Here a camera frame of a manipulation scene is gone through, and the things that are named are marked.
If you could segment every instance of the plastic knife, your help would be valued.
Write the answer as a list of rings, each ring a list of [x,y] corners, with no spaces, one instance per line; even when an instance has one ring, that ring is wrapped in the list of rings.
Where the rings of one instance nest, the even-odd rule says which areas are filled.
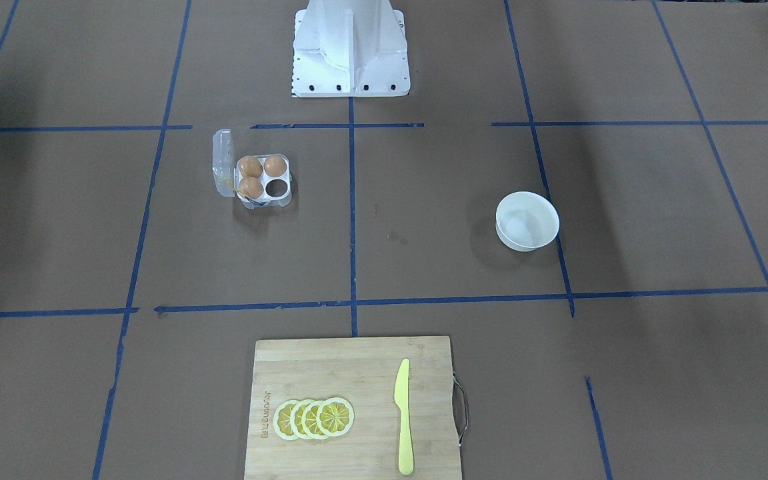
[[[402,420],[399,426],[399,471],[402,475],[410,475],[414,472],[414,446],[411,442],[411,414],[408,408],[408,376],[411,370],[411,361],[402,359],[399,373],[396,374],[396,388],[393,390],[393,400],[396,407],[402,412]]]

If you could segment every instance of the sliced lemon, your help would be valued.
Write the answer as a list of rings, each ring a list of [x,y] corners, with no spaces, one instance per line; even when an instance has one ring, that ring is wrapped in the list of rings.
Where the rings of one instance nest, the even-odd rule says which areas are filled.
[[[310,405],[304,407],[304,413],[301,414],[301,426],[304,428],[304,433],[316,440],[328,438],[328,435],[319,429],[319,425],[316,422],[316,416],[319,413],[320,407],[322,407],[322,401],[311,402]]]
[[[297,403],[297,400],[284,401],[275,412],[275,433],[283,440],[296,440],[298,438],[298,435],[292,432],[292,407]]]
[[[292,423],[289,424],[289,428],[292,429],[292,433],[295,434],[296,437],[301,438],[302,440],[310,440],[310,435],[304,433],[304,409],[310,405],[314,400],[307,399],[299,401],[295,404],[294,407],[292,407],[292,411],[289,413],[289,416],[292,417]]]
[[[321,402],[316,425],[328,437],[345,435],[354,423],[354,409],[348,400],[335,396]]]

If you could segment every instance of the cutting board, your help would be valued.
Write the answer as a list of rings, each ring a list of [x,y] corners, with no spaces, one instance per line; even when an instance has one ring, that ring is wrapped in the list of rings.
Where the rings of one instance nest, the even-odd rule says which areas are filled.
[[[409,478],[461,480],[448,337],[257,341],[245,479],[405,478],[397,468],[399,408],[393,402],[396,372],[404,358],[411,359],[415,468]],[[275,434],[275,410],[284,401],[333,396],[354,408],[354,425],[347,434],[292,441]]]

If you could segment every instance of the cutting board handle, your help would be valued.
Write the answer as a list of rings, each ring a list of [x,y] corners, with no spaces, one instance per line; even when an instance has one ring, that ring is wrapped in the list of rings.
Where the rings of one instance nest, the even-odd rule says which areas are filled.
[[[458,428],[457,423],[455,425],[455,431],[458,432],[458,447],[460,447],[464,441],[464,434],[467,433],[467,428],[470,426],[470,406],[467,404],[467,392],[464,390],[464,386],[461,385],[461,382],[458,381],[458,376],[454,371],[452,371],[452,383],[452,416],[454,416],[455,419],[458,419],[455,410],[455,394],[457,391],[459,393],[458,397],[460,397],[461,400],[461,418],[464,420],[463,427]]]

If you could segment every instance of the egg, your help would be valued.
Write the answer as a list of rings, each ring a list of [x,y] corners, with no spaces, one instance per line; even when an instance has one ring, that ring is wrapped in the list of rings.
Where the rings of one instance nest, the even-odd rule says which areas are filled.
[[[258,179],[263,174],[263,165],[255,156],[243,156],[239,160],[239,171],[243,177],[254,177]]]
[[[265,159],[265,172],[270,177],[280,177],[286,172],[286,160],[280,155],[269,155]]]
[[[248,198],[260,198],[263,195],[263,184],[254,177],[244,177],[239,182],[239,191]]]

